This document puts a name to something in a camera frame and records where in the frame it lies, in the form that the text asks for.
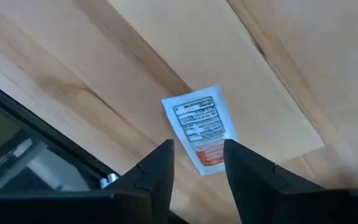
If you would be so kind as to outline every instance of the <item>paper packet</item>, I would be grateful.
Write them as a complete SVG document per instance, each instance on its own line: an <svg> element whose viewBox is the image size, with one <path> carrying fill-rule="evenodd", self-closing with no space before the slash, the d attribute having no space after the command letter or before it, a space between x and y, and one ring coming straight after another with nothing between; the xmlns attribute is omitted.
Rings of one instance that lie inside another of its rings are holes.
<svg viewBox="0 0 358 224"><path fill-rule="evenodd" d="M201 175L224 171L223 142L237 141L219 86L162 100L169 122Z"/></svg>

